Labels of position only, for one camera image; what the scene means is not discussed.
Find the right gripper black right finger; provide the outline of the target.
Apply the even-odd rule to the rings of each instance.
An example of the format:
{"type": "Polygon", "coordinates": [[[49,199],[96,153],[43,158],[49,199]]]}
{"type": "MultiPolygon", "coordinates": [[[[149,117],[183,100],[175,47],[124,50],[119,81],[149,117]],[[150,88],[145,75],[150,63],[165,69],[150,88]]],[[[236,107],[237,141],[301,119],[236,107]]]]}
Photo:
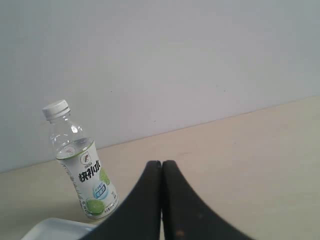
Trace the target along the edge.
{"type": "Polygon", "coordinates": [[[251,239],[197,195],[173,160],[162,164],[161,210],[166,240],[251,239]]]}

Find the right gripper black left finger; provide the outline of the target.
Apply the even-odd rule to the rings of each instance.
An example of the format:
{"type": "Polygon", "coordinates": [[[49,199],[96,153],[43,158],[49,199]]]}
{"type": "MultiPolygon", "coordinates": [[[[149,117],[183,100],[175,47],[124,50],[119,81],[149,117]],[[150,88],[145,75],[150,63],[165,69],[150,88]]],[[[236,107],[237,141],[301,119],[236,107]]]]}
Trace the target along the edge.
{"type": "Polygon", "coordinates": [[[162,164],[152,160],[125,200],[85,240],[158,240],[161,226],[162,164]]]}

